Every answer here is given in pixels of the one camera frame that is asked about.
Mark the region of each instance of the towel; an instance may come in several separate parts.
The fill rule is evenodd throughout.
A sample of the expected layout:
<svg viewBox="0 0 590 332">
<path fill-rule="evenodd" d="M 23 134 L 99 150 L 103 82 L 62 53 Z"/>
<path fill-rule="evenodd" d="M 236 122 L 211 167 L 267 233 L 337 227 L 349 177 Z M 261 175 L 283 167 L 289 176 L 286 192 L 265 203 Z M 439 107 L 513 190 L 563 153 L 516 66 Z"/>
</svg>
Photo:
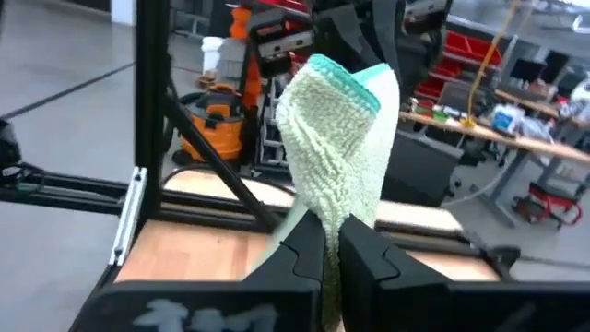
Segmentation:
<svg viewBox="0 0 590 332">
<path fill-rule="evenodd" d="M 323 326 L 340 322 L 338 230 L 349 214 L 373 226 L 399 112 L 399 87 L 388 65 L 351 75 L 315 54 L 279 99 L 277 125 L 298 192 L 277 247 L 306 208 L 326 234 Z"/>
</svg>

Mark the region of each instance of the red chair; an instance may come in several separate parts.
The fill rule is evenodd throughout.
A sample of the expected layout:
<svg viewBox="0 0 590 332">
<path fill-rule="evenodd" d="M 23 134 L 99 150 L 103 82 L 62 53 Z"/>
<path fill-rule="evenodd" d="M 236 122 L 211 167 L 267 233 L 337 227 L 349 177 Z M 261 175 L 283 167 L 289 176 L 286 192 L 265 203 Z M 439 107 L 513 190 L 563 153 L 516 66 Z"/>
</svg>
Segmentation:
<svg viewBox="0 0 590 332">
<path fill-rule="evenodd" d="M 540 201 L 541 204 L 534 203 L 532 198 Z M 531 208 L 534 205 L 541 206 L 541 209 Z M 577 214 L 571 221 L 564 220 L 556 215 L 555 208 L 564 208 L 565 211 L 576 208 Z M 528 186 L 528 197 L 525 199 L 518 199 L 514 209 L 524 217 L 528 218 L 530 222 L 542 222 L 548 217 L 552 217 L 558 221 L 558 229 L 560 229 L 562 225 L 575 225 L 580 221 L 583 215 L 582 208 L 578 205 L 577 197 L 559 188 L 550 185 L 540 185 L 534 182 L 531 182 Z"/>
</svg>

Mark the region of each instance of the wooden surface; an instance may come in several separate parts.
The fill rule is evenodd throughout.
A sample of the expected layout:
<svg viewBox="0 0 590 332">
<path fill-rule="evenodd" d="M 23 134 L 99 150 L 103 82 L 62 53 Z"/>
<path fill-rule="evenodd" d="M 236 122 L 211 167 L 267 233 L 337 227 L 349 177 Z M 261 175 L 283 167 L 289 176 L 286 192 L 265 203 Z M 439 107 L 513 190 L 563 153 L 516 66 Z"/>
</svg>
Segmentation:
<svg viewBox="0 0 590 332">
<path fill-rule="evenodd" d="M 265 184 L 245 181 L 267 204 L 288 207 L 292 197 Z M 182 172 L 168 189 L 235 198 L 220 179 L 206 172 Z M 445 210 L 381 202 L 379 219 L 442 230 L 461 230 Z M 150 220 L 141 231 L 117 281 L 242 279 L 266 247 L 267 236 Z M 498 280 L 485 262 L 475 258 L 410 253 L 421 262 L 457 280 Z"/>
<path fill-rule="evenodd" d="M 433 125 L 441 129 L 450 130 L 477 138 L 483 138 L 491 141 L 500 142 L 502 144 L 523 148 L 533 152 L 549 154 L 551 156 L 561 157 L 567 160 L 575 160 L 583 163 L 590 163 L 590 154 L 584 153 L 578 149 L 561 143 L 547 143 L 538 139 L 529 137 L 509 138 L 502 136 L 495 131 L 488 129 L 481 125 L 476 125 L 474 128 L 467 128 L 462 126 L 455 119 L 448 119 L 446 122 L 440 122 L 431 119 L 430 117 L 419 115 L 416 113 L 400 113 L 402 119 L 416 121 L 425 125 Z"/>
<path fill-rule="evenodd" d="M 505 91 L 502 91 L 499 89 L 496 89 L 494 92 L 495 92 L 496 96 L 498 96 L 504 100 L 515 102 L 515 103 L 523 105 L 531 110 L 539 111 L 541 113 L 544 113 L 545 115 L 554 117 L 556 119 L 560 117 L 560 113 L 557 110 L 557 108 L 547 104 L 546 102 L 528 101 L 528 100 L 520 99 L 516 96 L 513 96 L 512 94 L 510 94 L 508 92 L 505 92 Z M 577 125 L 578 127 L 590 128 L 590 123 L 581 122 L 576 118 L 572 118 L 572 123 L 574 125 Z"/>
</svg>

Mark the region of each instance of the gray floor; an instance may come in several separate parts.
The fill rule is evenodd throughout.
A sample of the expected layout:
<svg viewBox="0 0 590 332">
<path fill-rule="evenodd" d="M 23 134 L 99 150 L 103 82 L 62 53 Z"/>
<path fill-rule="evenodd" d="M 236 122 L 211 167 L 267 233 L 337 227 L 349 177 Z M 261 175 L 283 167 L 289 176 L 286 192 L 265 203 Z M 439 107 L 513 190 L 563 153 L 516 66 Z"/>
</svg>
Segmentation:
<svg viewBox="0 0 590 332">
<path fill-rule="evenodd" d="M 133 31 L 104 18 L 9 1 L 0 40 L 0 114 L 132 62 Z M 175 65 L 199 69 L 198 44 L 171 40 Z M 195 74 L 174 69 L 181 93 Z M 127 181 L 133 166 L 134 72 L 126 69 L 12 120 L 26 161 L 52 172 Z M 535 171 L 533 166 L 527 176 Z M 171 168 L 169 162 L 166 170 Z M 460 170 L 465 187 L 482 185 L 491 164 Z M 525 189 L 526 178 L 514 185 Z M 585 206 L 590 208 L 585 198 Z M 590 264 L 589 218 L 573 229 L 507 230 L 477 200 L 451 208 L 488 243 L 516 243 L 528 255 Z M 103 215 L 0 203 L 0 328 L 65 331 L 105 268 L 116 219 Z M 522 279 L 588 279 L 590 272 L 518 263 Z"/>
</svg>

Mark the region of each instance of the orange shop vacuum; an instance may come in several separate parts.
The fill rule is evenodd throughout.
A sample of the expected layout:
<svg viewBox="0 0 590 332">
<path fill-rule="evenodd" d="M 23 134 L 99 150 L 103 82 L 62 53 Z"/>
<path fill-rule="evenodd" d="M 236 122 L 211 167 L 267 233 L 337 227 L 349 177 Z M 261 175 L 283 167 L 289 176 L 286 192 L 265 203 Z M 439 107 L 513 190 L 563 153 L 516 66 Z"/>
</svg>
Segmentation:
<svg viewBox="0 0 590 332">
<path fill-rule="evenodd" d="M 231 86 L 217 84 L 206 92 L 190 93 L 180 103 L 190 112 L 193 124 L 207 139 L 219 156 L 229 162 L 238 162 L 242 152 L 242 96 Z M 174 152 L 172 161 L 178 165 L 206 162 L 183 137 L 182 149 Z"/>
</svg>

